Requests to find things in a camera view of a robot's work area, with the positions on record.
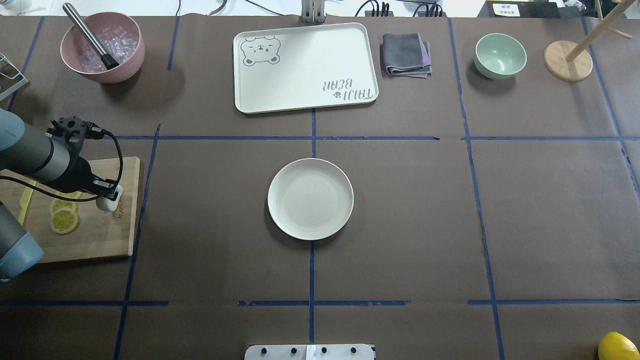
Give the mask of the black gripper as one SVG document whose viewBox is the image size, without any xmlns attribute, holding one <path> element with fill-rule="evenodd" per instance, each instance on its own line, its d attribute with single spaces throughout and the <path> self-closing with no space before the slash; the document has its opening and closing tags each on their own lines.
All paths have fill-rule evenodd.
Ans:
<svg viewBox="0 0 640 360">
<path fill-rule="evenodd" d="M 52 145 L 61 149 L 54 150 L 49 164 L 60 163 L 62 173 L 55 174 L 53 180 L 46 182 L 46 186 L 62 193 L 98 193 L 95 184 L 97 177 L 89 162 L 80 155 L 86 138 L 98 139 L 98 125 L 77 116 L 61 117 L 51 120 L 51 123 L 52 127 L 46 132 L 52 137 Z"/>
</svg>

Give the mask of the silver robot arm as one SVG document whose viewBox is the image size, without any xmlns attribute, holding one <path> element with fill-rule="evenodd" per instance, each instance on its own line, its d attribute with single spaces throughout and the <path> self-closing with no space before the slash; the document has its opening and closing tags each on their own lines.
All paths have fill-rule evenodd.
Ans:
<svg viewBox="0 0 640 360">
<path fill-rule="evenodd" d="M 62 193 L 90 191 L 95 177 L 89 162 L 69 146 L 4 109 L 0 111 L 0 132 L 2 170 Z M 37 264 L 44 252 L 4 204 L 0 212 L 0 278 L 6 283 Z"/>
</svg>

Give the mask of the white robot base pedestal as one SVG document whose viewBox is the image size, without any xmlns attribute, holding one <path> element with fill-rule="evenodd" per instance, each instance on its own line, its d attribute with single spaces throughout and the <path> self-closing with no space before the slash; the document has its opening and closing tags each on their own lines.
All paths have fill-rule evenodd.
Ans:
<svg viewBox="0 0 640 360">
<path fill-rule="evenodd" d="M 256 344 L 247 347 L 245 360 L 375 360 L 370 344 Z"/>
</svg>

